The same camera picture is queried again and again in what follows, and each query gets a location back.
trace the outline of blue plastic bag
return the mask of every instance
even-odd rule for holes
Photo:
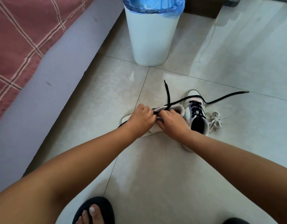
[[[123,3],[134,13],[160,14],[168,18],[177,18],[185,7],[185,0],[123,0]]]

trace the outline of sneaker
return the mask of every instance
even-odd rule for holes
[[[154,109],[154,114],[156,113],[159,113],[161,110],[164,110],[166,109],[167,106],[161,106],[159,108],[156,108]],[[179,113],[181,116],[185,116],[185,109],[183,108],[182,105],[172,105],[169,110],[175,110],[177,113]],[[121,120],[119,121],[119,124],[122,125],[124,124],[129,118],[130,118],[131,114],[129,115],[126,115],[124,117],[121,118]],[[142,137],[146,137],[146,136],[150,136],[152,134],[155,134],[155,133],[158,133],[158,132],[161,132],[162,130],[160,129],[160,127],[158,126],[157,123],[155,123],[152,128],[147,132],[145,133]]]
[[[184,94],[184,98],[188,96],[199,95],[197,90],[189,90]],[[193,130],[197,131],[203,135],[209,135],[209,123],[206,119],[206,114],[204,111],[205,103],[201,98],[188,98],[182,102],[185,109],[184,119],[186,120],[188,126]]]

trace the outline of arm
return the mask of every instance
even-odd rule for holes
[[[55,223],[63,208],[155,123],[138,105],[121,127],[68,150],[0,193],[0,223]]]
[[[278,223],[287,223],[287,168],[192,131],[174,110],[161,111],[160,128],[215,168]]]

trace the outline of white tile floor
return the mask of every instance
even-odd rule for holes
[[[242,0],[223,7],[216,20],[183,14],[167,61],[134,63],[122,14],[59,116],[29,171],[52,157],[118,126],[136,104],[158,107],[197,89],[223,127],[210,137],[287,167],[287,4]],[[124,150],[59,216],[70,223],[92,196],[104,195],[116,223],[222,223],[237,216],[275,223],[219,173],[163,133],[140,138]]]

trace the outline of black shoelace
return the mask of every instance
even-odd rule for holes
[[[167,107],[165,108],[165,110],[169,110],[172,105],[176,105],[177,103],[179,103],[179,102],[181,102],[181,101],[185,101],[185,100],[187,100],[187,99],[189,99],[189,98],[200,98],[200,99],[203,100],[203,102],[204,102],[205,104],[210,105],[210,104],[216,103],[216,102],[218,102],[218,101],[221,101],[221,100],[223,100],[223,99],[225,99],[225,98],[227,98],[227,97],[231,97],[231,96],[234,96],[234,95],[237,95],[237,94],[242,94],[242,93],[249,93],[249,91],[238,91],[238,92],[234,92],[234,93],[227,94],[227,95],[225,95],[225,96],[223,96],[223,97],[221,97],[221,98],[218,98],[218,99],[216,99],[216,100],[214,100],[214,101],[211,101],[211,102],[206,102],[205,99],[204,99],[201,95],[191,95],[191,96],[184,97],[184,98],[182,98],[182,99],[180,99],[180,100],[178,100],[178,101],[175,101],[175,102],[170,103],[170,94],[169,94],[168,86],[167,86],[165,80],[164,80],[164,83],[165,83],[165,89],[166,89],[166,93],[167,93],[167,102],[168,102],[167,105],[164,105],[164,106],[167,106]],[[190,103],[191,103],[191,106],[190,106],[190,107],[192,108],[192,117],[194,117],[194,115],[196,115],[196,112],[198,111],[198,116],[205,118],[205,116],[203,115],[203,112],[202,112],[201,103],[198,102],[198,101],[190,101]],[[155,111],[154,111],[154,115],[156,115],[156,116],[158,117],[158,114],[159,114],[159,112],[155,112]]]

